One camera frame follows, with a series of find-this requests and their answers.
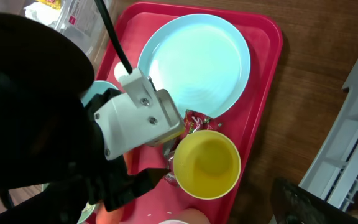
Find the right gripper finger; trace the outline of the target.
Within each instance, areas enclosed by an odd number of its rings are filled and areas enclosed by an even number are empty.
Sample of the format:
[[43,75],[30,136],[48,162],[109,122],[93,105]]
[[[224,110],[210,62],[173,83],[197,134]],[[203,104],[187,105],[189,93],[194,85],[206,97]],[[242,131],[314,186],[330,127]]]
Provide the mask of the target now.
[[282,177],[272,184],[270,204],[277,224],[358,224],[357,218]]

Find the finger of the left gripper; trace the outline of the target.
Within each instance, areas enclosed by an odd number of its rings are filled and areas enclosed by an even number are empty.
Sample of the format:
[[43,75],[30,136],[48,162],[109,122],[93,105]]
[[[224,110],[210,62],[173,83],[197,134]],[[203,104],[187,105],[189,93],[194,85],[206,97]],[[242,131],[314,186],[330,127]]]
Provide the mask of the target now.
[[160,180],[170,173],[167,168],[146,168],[131,178],[130,189],[135,198],[154,189]]

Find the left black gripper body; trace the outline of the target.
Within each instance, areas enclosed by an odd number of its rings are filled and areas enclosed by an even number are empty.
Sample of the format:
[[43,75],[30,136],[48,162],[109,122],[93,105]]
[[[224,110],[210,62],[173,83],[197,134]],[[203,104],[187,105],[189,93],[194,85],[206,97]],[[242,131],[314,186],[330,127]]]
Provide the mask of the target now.
[[83,105],[75,95],[48,98],[52,133],[42,150],[44,174],[49,184],[42,196],[42,223],[77,223],[86,203],[103,202],[114,211],[137,195],[138,181],[127,173],[124,157],[113,160],[116,146],[107,146],[107,132],[94,113],[122,93],[109,88]]

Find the green bowl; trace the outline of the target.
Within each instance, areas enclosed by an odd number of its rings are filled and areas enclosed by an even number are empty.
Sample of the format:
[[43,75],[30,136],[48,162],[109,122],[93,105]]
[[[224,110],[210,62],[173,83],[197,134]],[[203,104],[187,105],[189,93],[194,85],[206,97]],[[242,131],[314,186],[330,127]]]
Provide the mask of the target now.
[[90,205],[87,203],[81,212],[77,224],[84,223],[98,209],[98,207],[98,204]]

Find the orange carrot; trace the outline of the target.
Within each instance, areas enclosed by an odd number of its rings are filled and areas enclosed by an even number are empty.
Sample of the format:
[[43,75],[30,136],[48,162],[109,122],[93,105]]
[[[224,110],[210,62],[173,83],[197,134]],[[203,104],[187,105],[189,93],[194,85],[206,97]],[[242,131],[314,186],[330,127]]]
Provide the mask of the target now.
[[[130,174],[132,171],[132,163],[134,158],[134,152],[129,151],[124,154],[124,160],[127,166],[127,173]],[[124,216],[124,207],[118,208],[117,210],[108,212],[104,205],[99,206],[99,210],[96,215],[96,224],[119,224]]]

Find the pink plastic cup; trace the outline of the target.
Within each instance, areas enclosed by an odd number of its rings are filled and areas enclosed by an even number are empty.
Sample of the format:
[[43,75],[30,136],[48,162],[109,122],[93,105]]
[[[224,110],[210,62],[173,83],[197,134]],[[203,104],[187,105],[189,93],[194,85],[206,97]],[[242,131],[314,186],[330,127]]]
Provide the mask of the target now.
[[162,221],[159,224],[210,224],[208,217],[201,211],[189,208],[181,211],[174,218]]

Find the yellow plastic cup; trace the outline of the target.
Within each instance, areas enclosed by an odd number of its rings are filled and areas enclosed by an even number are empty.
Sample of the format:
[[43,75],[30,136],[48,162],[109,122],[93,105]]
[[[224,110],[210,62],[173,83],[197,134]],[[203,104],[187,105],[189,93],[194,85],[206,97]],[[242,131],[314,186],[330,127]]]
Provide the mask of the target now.
[[201,130],[180,141],[173,156],[178,185],[201,200],[228,194],[239,180],[241,158],[237,147],[224,134]]

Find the red yellow snack wrapper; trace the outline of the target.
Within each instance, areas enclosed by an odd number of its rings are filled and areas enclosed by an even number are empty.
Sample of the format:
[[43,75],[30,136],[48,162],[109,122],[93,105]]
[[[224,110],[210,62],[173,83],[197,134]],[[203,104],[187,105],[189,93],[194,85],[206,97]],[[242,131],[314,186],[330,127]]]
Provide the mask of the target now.
[[185,132],[178,137],[165,142],[162,146],[162,154],[166,160],[167,168],[170,169],[170,173],[165,175],[164,179],[173,186],[178,186],[178,182],[173,172],[173,158],[179,143],[189,134],[201,130],[218,131],[223,125],[223,123],[216,118],[211,118],[203,113],[192,110],[186,110],[184,124]]

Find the white napkin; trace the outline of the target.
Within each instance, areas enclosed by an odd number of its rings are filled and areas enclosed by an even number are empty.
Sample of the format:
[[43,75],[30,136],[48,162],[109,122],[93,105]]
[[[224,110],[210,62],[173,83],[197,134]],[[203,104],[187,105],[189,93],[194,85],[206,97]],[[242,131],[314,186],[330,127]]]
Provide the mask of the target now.
[[54,28],[60,17],[61,10],[54,9],[44,3],[35,2],[24,8],[25,17]]

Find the light blue bowl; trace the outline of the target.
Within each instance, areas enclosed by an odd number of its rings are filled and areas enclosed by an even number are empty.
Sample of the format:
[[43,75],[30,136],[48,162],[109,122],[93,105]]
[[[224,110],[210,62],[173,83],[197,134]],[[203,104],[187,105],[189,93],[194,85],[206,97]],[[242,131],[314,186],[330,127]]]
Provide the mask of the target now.
[[96,80],[80,97],[81,103],[85,107],[96,94],[103,94],[107,89],[118,90],[116,86],[104,80]]

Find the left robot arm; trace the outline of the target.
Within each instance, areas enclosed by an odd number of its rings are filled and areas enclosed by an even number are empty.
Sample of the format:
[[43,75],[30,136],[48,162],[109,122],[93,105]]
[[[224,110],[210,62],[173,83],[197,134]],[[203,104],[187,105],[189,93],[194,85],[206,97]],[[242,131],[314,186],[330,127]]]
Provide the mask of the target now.
[[0,12],[0,223],[76,223],[86,204],[111,212],[168,173],[129,175],[123,157],[106,159],[93,113],[120,91],[84,106],[93,81],[88,57],[65,36]]

